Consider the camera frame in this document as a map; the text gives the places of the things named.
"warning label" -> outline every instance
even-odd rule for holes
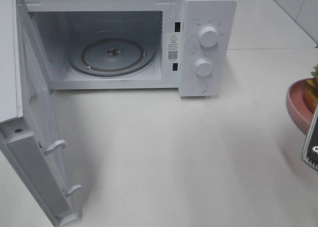
[[[180,33],[167,33],[167,60],[169,62],[178,62],[179,60],[179,46],[181,44]]]

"white microwave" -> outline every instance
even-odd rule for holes
[[[217,95],[235,0],[0,0],[0,149],[54,226],[77,218],[51,92]]]

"open microwave door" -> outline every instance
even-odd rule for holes
[[[77,218],[51,94],[23,0],[0,0],[0,149],[54,226]]]
[[[316,108],[312,123],[309,127],[304,144],[303,161],[315,170],[318,170],[318,109]]]

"timer knob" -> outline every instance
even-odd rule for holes
[[[195,63],[195,72],[198,76],[208,76],[213,71],[213,64],[209,59],[201,58]]]
[[[199,31],[200,44],[204,47],[213,47],[218,42],[219,32],[213,26],[207,26]]]

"fruit bowl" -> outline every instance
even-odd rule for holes
[[[307,79],[301,79],[290,85],[286,97],[287,111],[296,126],[306,135],[313,118],[313,113],[307,108],[303,95]]]

